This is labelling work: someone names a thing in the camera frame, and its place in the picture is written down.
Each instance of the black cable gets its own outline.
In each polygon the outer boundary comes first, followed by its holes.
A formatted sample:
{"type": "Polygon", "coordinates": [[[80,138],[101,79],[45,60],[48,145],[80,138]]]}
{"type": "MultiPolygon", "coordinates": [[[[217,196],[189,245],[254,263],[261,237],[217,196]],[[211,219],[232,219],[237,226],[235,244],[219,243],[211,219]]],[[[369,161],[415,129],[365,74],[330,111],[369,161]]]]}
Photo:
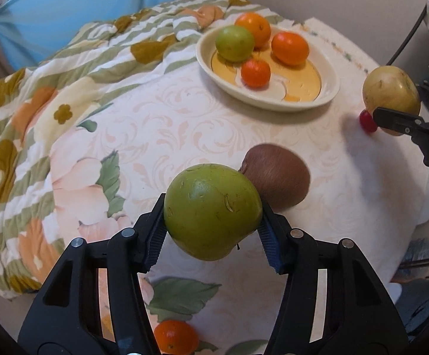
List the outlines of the black cable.
{"type": "Polygon", "coordinates": [[[392,65],[392,63],[396,60],[396,58],[398,58],[398,56],[402,53],[403,49],[407,46],[407,44],[409,43],[410,39],[413,37],[413,35],[417,31],[417,29],[419,28],[421,22],[423,21],[423,19],[425,18],[426,15],[427,15],[427,6],[425,5],[425,7],[423,8],[422,13],[420,14],[419,19],[417,20],[417,22],[413,26],[413,28],[410,31],[409,35],[405,38],[405,40],[403,41],[402,45],[398,48],[398,50],[394,53],[394,55],[392,56],[392,58],[389,60],[389,62],[386,65],[392,65]]]}
{"type": "Polygon", "coordinates": [[[403,270],[406,268],[419,268],[419,267],[429,267],[429,259],[411,260],[408,262],[402,262],[399,265],[400,270],[403,270]]]}

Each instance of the red cherry tomato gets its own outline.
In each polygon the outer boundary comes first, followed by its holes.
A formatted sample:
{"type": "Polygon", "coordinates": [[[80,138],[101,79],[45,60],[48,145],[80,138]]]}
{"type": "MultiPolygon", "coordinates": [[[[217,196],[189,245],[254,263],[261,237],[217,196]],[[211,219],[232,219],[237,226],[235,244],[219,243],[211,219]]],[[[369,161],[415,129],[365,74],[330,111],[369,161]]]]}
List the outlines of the red cherry tomato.
{"type": "Polygon", "coordinates": [[[375,123],[372,115],[367,111],[363,110],[359,115],[359,124],[366,133],[374,133],[377,131],[377,124],[375,123]]]}

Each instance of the blue curtain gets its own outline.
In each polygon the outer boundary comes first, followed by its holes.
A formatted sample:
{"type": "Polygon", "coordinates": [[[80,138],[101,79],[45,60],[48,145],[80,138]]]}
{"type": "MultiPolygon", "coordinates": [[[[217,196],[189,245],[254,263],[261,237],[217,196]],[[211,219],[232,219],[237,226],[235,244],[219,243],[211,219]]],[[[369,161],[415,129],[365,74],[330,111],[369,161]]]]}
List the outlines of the blue curtain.
{"type": "Polygon", "coordinates": [[[16,70],[64,47],[85,23],[114,20],[171,0],[10,0],[0,8],[0,43],[16,70]]]}

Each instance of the kiwi fruit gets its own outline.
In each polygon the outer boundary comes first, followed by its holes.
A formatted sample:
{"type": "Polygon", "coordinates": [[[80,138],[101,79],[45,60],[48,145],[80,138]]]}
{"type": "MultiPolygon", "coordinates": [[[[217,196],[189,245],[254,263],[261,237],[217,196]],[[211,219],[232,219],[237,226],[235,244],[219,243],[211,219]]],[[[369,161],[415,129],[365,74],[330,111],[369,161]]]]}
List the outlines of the kiwi fruit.
{"type": "Polygon", "coordinates": [[[303,160],[275,144],[259,144],[249,149],[239,171],[274,212],[299,204],[310,188],[310,171],[303,160]]]}

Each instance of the screw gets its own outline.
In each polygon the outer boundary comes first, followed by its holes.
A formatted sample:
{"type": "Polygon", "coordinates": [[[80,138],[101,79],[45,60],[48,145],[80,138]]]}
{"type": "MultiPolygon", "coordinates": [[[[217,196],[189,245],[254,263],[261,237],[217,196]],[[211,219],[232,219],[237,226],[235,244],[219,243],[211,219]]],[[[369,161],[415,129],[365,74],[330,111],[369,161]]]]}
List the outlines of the screw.
{"type": "Polygon", "coordinates": [[[72,247],[77,248],[83,244],[83,238],[75,238],[70,243],[72,247]]]}
{"type": "Polygon", "coordinates": [[[292,238],[299,239],[299,238],[303,238],[304,233],[302,230],[299,230],[298,228],[294,228],[293,230],[290,231],[290,236],[292,238]]]}
{"type": "Polygon", "coordinates": [[[130,238],[133,234],[135,234],[136,232],[134,231],[134,228],[124,228],[121,231],[121,235],[124,236],[125,238],[130,238]]]}
{"type": "Polygon", "coordinates": [[[354,247],[354,242],[351,239],[344,239],[341,244],[343,245],[344,248],[353,248],[354,247]]]}

